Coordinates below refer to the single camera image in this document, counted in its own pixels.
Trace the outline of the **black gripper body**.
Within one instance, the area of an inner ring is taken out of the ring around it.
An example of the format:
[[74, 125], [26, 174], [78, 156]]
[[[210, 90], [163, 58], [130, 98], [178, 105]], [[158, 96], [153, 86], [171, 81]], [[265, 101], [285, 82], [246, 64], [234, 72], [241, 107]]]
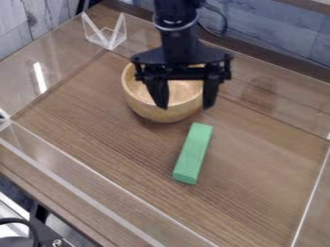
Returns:
[[213, 72], [217, 72], [225, 80], [233, 77], [234, 57], [222, 48], [199, 41], [193, 56], [175, 54], [167, 59], [166, 55], [166, 49], [161, 46], [131, 56], [138, 81], [205, 80]]

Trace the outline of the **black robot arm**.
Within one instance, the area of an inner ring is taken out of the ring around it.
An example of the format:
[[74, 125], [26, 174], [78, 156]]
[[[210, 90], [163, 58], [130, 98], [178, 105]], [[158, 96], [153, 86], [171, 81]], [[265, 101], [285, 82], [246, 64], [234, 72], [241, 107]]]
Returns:
[[169, 105], [169, 80], [202, 81], [202, 107], [215, 104], [219, 85], [233, 78], [234, 56], [202, 43], [198, 34], [199, 12], [206, 0], [154, 0], [154, 25], [162, 45], [131, 56], [135, 80], [147, 87], [155, 104]]

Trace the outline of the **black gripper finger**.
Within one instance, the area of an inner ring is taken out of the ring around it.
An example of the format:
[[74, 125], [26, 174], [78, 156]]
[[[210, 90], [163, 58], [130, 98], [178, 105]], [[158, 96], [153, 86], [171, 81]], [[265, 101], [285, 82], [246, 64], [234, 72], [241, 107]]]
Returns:
[[167, 79], [165, 77], [147, 77], [145, 84], [157, 106], [167, 109], [170, 96]]
[[221, 78], [217, 75], [209, 75], [203, 81], [202, 105], [205, 109], [214, 106], [218, 95], [219, 84], [221, 84]]

